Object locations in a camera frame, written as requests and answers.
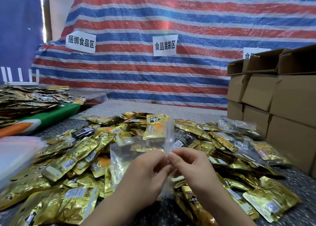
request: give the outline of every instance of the red stripe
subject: red stripe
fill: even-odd
[[[210,95],[227,95],[227,88],[215,87],[194,87],[174,85],[151,85],[151,84],[127,84],[127,83],[106,83],[106,82],[80,82],[67,81],[53,78],[40,78],[41,84],[68,85],[72,88],[98,88],[108,90],[143,90],[154,92],[193,93]]]
[[[199,105],[174,105],[174,106],[183,106],[183,107],[192,107],[192,108],[202,108],[202,109],[225,110],[225,111],[227,111],[227,108],[216,107],[216,106],[199,106]]]
[[[50,49],[62,50],[71,52],[65,46],[55,46],[50,45]],[[153,53],[152,45],[142,45],[142,44],[102,44],[97,45],[95,52],[145,52]],[[242,51],[225,51],[225,50],[213,50],[200,47],[191,46],[177,46],[177,54],[187,54],[187,55],[204,55],[217,58],[225,59],[240,59],[242,58]]]
[[[316,14],[316,6],[314,5],[297,5],[290,3],[240,4],[234,2],[200,2],[187,0],[75,0],[72,8],[80,3],[95,6],[106,4],[156,4],[181,10],[238,12],[250,14]]]
[[[88,64],[71,63],[36,58],[34,64],[60,67],[66,69],[101,70],[101,71],[137,71],[137,72],[165,72],[179,74],[201,74],[209,76],[226,76],[226,70],[207,69],[198,67],[172,65],[142,65],[142,64]]]
[[[141,29],[141,30],[179,30],[192,34],[208,36],[239,36],[239,37],[269,37],[269,38],[316,38],[316,31],[309,30],[276,30],[276,29],[251,29],[235,27],[205,27],[180,24],[170,21],[132,21],[132,20],[106,20],[92,22],[77,20],[72,26],[64,28],[62,36],[73,32],[74,28],[105,30],[105,29]]]

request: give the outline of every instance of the gray speckled surface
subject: gray speckled surface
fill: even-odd
[[[224,114],[224,112],[221,111],[144,104],[145,103],[127,103],[125,101],[109,100],[104,104],[100,104],[98,107],[88,109],[73,117],[77,119],[63,120],[50,128],[34,134],[34,136],[46,137],[62,133],[68,129],[76,128],[82,124],[87,125],[88,123],[86,121],[78,119],[82,119],[82,116],[92,114],[99,116],[113,116],[126,111],[147,111],[151,113],[169,114],[174,118],[191,119],[197,123],[216,120],[220,115]],[[302,203],[286,212],[285,216],[283,216],[277,223],[270,224],[264,220],[263,217],[260,217],[256,220],[257,225],[316,225],[316,180],[296,168],[276,168],[276,170],[286,176],[287,179],[282,180],[282,182],[302,199]],[[21,204],[18,204],[6,211],[0,212],[0,226],[9,224],[20,205]],[[144,209],[135,217],[130,225],[191,226],[193,224],[173,200],[164,200],[162,202],[157,201],[152,206]]]

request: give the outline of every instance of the pile of snack packets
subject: pile of snack packets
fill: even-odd
[[[11,178],[0,194],[0,210],[27,200],[10,225],[81,224],[98,197],[113,193],[133,159],[164,150],[166,123],[173,121],[141,112],[86,119],[89,126],[45,138],[48,146],[37,153],[34,164]],[[173,148],[205,152],[223,187],[253,220],[261,214],[269,222],[278,221],[300,202],[277,180],[285,177],[270,166],[289,161],[263,141],[255,126],[227,118],[206,124],[177,119],[174,137]],[[217,225],[183,176],[172,181],[174,198],[193,223]]]
[[[85,98],[69,95],[65,90],[69,90],[69,86],[1,87],[0,128],[13,125],[22,117],[64,107],[62,103],[82,105],[85,102]]]

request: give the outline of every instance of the stack of cardboard boxes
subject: stack of cardboard boxes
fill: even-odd
[[[227,116],[257,130],[316,178],[316,45],[278,49],[228,64]]]

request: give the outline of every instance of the white paper sign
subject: white paper sign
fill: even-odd
[[[66,48],[95,54],[96,35],[74,31],[66,36]]]
[[[154,56],[176,55],[178,36],[153,36]]]
[[[250,56],[252,56],[255,53],[260,53],[264,51],[270,51],[271,49],[266,49],[266,48],[251,48],[251,47],[244,47],[244,53],[242,58],[243,59],[249,59]]]

